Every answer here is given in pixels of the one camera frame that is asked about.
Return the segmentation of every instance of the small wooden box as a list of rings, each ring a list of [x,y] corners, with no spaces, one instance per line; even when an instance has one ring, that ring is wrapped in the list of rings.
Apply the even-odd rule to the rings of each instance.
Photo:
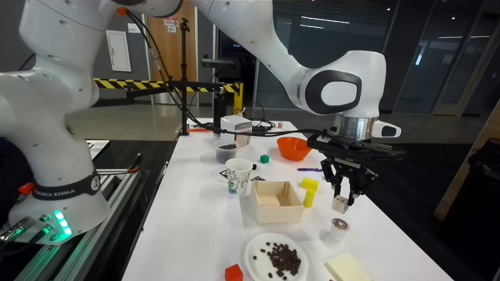
[[[299,224],[303,207],[288,182],[253,182],[251,205],[257,224]]]

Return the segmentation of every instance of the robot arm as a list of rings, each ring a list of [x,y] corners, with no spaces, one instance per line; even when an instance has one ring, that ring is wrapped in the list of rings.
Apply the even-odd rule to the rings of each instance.
[[[376,121],[385,80],[382,55],[348,52],[320,69],[306,69],[276,38],[270,0],[192,2],[282,83],[296,108],[317,116],[335,114],[334,135],[351,141],[399,136],[399,128]]]
[[[348,52],[324,68],[306,69],[276,38],[271,0],[192,2],[282,83],[296,108],[318,116],[335,114],[334,135],[349,141],[399,135],[396,127],[376,121],[385,74],[381,55]],[[179,5],[181,0],[24,4],[20,35],[35,54],[35,66],[28,72],[0,74],[0,136],[23,152],[37,188],[12,208],[10,225],[24,217],[54,221],[54,211],[63,213],[65,227],[53,222],[49,239],[40,241],[59,246],[106,219],[109,208],[98,191],[87,147],[67,133],[63,119],[96,102],[93,61],[117,8],[168,16]]]

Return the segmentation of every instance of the orange bowl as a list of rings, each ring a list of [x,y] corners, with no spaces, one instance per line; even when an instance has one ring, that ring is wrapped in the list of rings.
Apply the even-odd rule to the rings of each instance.
[[[281,157],[290,161],[301,161],[310,152],[307,143],[298,138],[279,138],[276,144]]]

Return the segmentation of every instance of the table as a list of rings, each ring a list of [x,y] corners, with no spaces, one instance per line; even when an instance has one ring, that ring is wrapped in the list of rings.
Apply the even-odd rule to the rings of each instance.
[[[293,128],[284,122],[282,130]],[[248,213],[248,199],[232,199],[218,177],[212,133],[190,133],[178,139],[176,149],[149,210],[124,281],[188,280],[221,281],[232,264],[243,269],[243,249],[260,233],[281,233],[292,238],[307,255],[307,281],[332,280],[323,263],[348,252],[379,281],[445,281],[451,280],[435,266],[387,216],[367,197],[356,200],[346,214],[331,210],[332,191],[321,183],[310,210],[298,225],[257,225]],[[296,168],[318,168],[323,157],[310,152],[303,161],[279,157],[274,139],[251,138],[238,157],[256,160],[268,155],[268,164],[253,172],[268,182],[290,182],[299,197],[303,177],[321,180],[317,172],[296,172]],[[321,235],[329,221],[340,217],[349,224],[342,244],[324,244]]]

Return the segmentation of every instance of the wooden beam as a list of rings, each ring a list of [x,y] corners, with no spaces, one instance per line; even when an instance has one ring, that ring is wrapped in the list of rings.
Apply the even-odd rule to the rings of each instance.
[[[457,197],[467,175],[468,175],[468,157],[471,157],[473,153],[476,153],[487,139],[490,138],[500,138],[500,102],[496,104],[495,110],[492,111],[492,114],[488,116],[485,125],[482,127],[479,136],[474,139],[467,158],[463,160],[463,163],[460,164],[460,168],[457,169],[457,174],[454,175],[451,185],[448,186],[445,196],[442,197],[440,203],[437,205],[435,211],[434,211],[434,217],[437,221],[443,221],[454,202],[454,199]]]

